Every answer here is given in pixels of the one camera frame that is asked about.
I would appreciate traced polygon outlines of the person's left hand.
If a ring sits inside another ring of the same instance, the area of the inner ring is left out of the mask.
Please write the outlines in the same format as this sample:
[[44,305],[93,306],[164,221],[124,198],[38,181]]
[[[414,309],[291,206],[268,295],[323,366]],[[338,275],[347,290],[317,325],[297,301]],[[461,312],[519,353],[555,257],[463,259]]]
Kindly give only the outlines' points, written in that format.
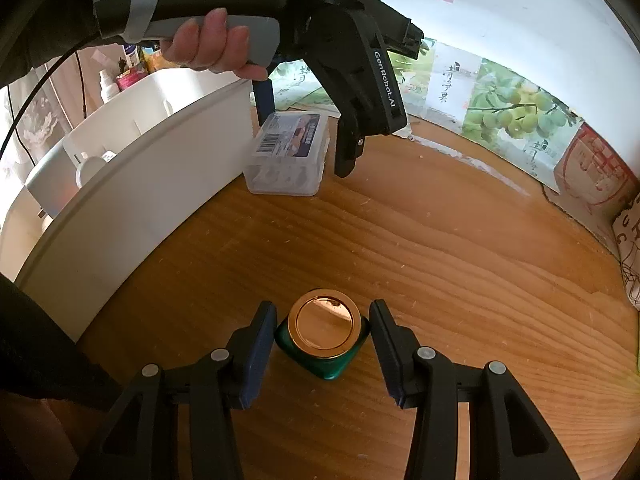
[[241,79],[263,81],[268,73],[262,66],[248,62],[250,31],[245,26],[228,29],[224,8],[211,10],[202,24],[190,18],[171,39],[160,42],[165,60],[191,70],[234,73]]

